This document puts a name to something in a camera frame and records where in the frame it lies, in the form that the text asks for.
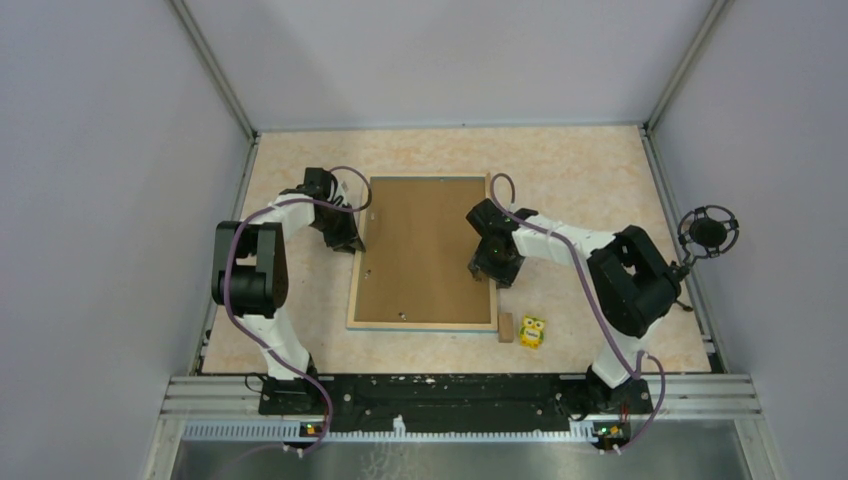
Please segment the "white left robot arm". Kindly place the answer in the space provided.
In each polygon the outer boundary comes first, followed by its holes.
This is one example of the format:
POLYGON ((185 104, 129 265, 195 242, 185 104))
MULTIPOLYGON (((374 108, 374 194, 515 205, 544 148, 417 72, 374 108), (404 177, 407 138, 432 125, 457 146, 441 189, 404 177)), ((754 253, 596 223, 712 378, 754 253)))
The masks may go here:
POLYGON ((362 203, 353 205, 337 171, 306 168, 299 185, 283 190, 241 221, 220 222, 214 234, 212 298, 266 360, 264 395, 282 395, 302 414, 317 407, 324 389, 310 370, 311 354, 298 340, 286 311, 286 243, 300 230, 312 228, 335 252, 364 251, 355 215, 370 206, 373 190, 367 186, 362 203))

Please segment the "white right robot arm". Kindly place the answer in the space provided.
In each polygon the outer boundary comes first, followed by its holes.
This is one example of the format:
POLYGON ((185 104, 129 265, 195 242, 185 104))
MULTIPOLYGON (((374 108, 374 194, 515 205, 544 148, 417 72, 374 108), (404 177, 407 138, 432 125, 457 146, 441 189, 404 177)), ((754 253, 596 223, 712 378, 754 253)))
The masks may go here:
POLYGON ((466 219, 480 237, 468 269, 509 288, 527 258, 575 268, 605 345, 587 370, 586 397, 612 412, 641 376, 645 345, 682 293, 690 266, 668 262, 648 233, 629 225, 619 232, 589 230, 551 220, 535 210, 508 212, 491 199, 466 219))

